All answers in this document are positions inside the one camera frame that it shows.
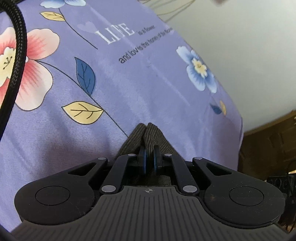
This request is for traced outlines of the dark brown ribbed pants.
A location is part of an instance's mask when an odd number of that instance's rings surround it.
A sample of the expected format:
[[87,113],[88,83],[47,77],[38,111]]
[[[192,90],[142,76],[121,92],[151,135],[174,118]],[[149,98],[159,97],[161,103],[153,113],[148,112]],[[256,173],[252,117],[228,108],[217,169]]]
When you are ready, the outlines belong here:
[[[132,131],[127,140],[119,149],[116,157],[127,154],[140,153],[143,147],[147,151],[147,165],[154,164],[154,147],[158,146],[161,154],[172,154],[180,156],[164,136],[163,132],[153,123],[147,125],[139,123]],[[155,175],[145,174],[142,167],[128,165],[123,177],[124,186],[171,186],[177,185],[174,169],[169,163],[168,166],[159,168]]]

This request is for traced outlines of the purple floral bed sheet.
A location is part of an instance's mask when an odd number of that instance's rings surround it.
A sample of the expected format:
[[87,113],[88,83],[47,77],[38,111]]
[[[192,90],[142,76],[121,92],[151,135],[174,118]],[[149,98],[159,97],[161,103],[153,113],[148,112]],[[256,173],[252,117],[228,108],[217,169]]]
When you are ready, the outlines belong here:
[[153,123],[186,160],[237,169],[242,118],[198,53],[138,1],[22,1],[28,51],[1,140],[1,224],[25,184],[113,159]]

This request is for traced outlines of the dark wooden cabinet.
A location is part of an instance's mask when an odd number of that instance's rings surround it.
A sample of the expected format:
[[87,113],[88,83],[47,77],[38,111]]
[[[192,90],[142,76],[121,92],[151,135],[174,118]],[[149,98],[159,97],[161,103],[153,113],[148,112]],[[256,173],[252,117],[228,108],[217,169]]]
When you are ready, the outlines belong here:
[[278,223],[295,230],[295,110],[244,133],[238,171],[266,181],[284,195]]

